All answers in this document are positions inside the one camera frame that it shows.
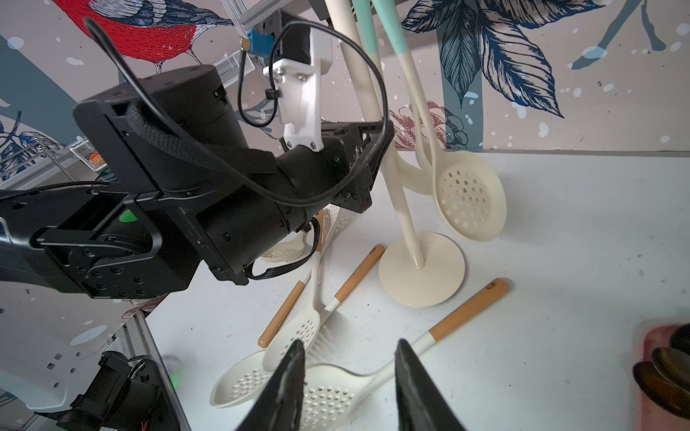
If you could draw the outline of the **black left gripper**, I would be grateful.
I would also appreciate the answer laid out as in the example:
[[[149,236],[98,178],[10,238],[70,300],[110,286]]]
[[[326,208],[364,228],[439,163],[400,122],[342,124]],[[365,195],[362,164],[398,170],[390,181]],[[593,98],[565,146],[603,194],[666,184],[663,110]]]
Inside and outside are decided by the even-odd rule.
[[[392,122],[327,122],[322,127],[323,149],[319,152],[303,145],[290,148],[281,138],[280,174],[289,185],[281,188],[280,195],[309,199],[325,193],[320,206],[332,204],[364,213],[372,206],[371,190],[393,137]],[[334,191],[366,154],[372,155],[369,162],[341,190]]]

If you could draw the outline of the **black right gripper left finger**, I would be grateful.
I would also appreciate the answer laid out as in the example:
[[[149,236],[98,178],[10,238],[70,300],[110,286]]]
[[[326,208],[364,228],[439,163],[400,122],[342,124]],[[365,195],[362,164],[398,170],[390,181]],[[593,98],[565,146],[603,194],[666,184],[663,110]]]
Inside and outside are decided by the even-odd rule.
[[[305,389],[305,350],[294,341],[243,422],[236,429],[298,430]]]

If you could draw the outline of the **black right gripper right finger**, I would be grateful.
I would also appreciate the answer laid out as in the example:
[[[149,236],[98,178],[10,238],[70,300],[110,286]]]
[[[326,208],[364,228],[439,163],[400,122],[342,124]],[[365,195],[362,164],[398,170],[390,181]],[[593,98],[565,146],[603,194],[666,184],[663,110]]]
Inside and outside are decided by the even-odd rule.
[[[466,431],[405,339],[395,350],[395,391],[399,430]]]

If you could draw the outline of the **mint handle cream skimmer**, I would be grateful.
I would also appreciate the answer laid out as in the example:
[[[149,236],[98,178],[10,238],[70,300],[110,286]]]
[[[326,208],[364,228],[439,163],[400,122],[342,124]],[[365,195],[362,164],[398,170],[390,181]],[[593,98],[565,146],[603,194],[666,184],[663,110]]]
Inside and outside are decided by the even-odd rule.
[[[383,63],[377,48],[378,39],[374,18],[372,14],[372,2],[365,0],[353,0],[353,11],[359,23],[359,30],[361,32],[362,41],[364,43],[364,50],[373,60],[378,70],[383,72]],[[401,176],[404,188],[414,191],[422,195],[431,195],[431,165],[427,161],[426,154],[424,154],[424,142],[422,131],[422,121],[417,108],[412,103],[407,106],[411,113],[411,118],[391,113],[395,121],[395,138],[393,145],[395,146],[394,160],[397,164],[399,174]],[[398,147],[403,145],[403,149],[413,149],[415,156],[420,164],[420,167],[415,167],[402,159],[398,153]]]

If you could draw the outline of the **cream utensil rack stand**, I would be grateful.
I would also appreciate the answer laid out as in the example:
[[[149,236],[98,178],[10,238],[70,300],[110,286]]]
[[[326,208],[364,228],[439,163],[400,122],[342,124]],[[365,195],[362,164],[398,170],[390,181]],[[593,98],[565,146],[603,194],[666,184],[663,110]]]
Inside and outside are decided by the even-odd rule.
[[[325,1],[334,29],[361,45],[349,1]],[[383,110],[369,67],[352,48],[343,48],[348,71],[365,120],[381,120]],[[395,145],[386,151],[381,172],[402,229],[402,240],[389,245],[379,263],[379,278],[386,294],[409,307],[439,305],[454,296],[465,277],[459,247],[439,233],[416,233],[404,194]]]

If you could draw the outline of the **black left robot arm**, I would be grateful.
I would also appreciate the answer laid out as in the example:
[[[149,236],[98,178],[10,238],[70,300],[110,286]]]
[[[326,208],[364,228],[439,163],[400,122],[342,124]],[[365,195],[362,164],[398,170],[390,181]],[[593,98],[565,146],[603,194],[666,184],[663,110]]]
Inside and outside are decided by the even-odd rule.
[[[1,194],[1,278],[93,299],[186,289],[205,263],[239,286],[264,251],[335,204],[362,213],[393,138],[390,120],[328,123],[321,150],[247,145],[217,70],[188,66],[75,106],[115,174]]]

